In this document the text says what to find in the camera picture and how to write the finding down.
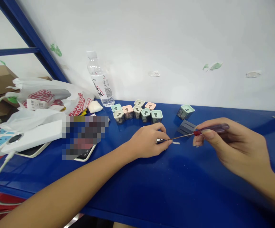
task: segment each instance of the green sticker residue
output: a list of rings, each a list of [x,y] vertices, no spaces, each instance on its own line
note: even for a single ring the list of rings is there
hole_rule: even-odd
[[[209,64],[207,63],[207,64],[205,64],[205,66],[203,67],[203,70],[205,69],[205,68],[208,68],[209,67]]]
[[[10,101],[11,103],[14,103],[14,104],[17,104],[17,103],[18,103],[17,97],[9,97],[9,98],[7,98],[7,99],[8,99],[8,101]]]
[[[51,44],[50,50],[55,52],[59,57],[62,56],[62,53],[58,46],[55,47],[55,44]]]
[[[210,70],[212,71],[212,70],[219,69],[222,65],[223,65],[223,63],[215,63],[215,64],[212,65]]]

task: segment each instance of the bottle label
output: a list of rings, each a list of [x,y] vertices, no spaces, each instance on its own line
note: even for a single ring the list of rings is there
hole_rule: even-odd
[[[112,90],[110,88],[108,79],[106,79],[106,76],[104,74],[91,75],[91,78],[101,100],[109,99],[110,97],[112,97]]]

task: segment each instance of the bottle cap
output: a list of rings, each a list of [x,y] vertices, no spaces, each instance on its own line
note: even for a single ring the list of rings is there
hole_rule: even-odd
[[[87,51],[87,55],[89,58],[97,58],[96,51]]]

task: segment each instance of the right hand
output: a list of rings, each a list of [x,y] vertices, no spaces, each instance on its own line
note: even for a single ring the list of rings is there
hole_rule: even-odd
[[[225,133],[219,135],[213,130],[203,130],[202,135],[194,137],[193,146],[202,146],[205,139],[215,148],[227,169],[248,181],[272,171],[266,140],[262,135],[227,118],[205,121],[196,129],[222,123],[229,125]]]

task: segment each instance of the red screwdriver handle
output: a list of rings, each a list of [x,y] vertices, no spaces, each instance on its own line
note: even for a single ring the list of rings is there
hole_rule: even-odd
[[[227,129],[229,129],[229,125],[227,123],[223,123],[223,124],[218,124],[218,125],[214,125],[214,126],[210,126],[210,127],[206,127],[206,128],[202,128],[200,130],[194,131],[193,134],[195,136],[201,135],[202,131],[205,129],[210,129],[213,130],[217,133],[221,133],[221,132],[225,132]]]

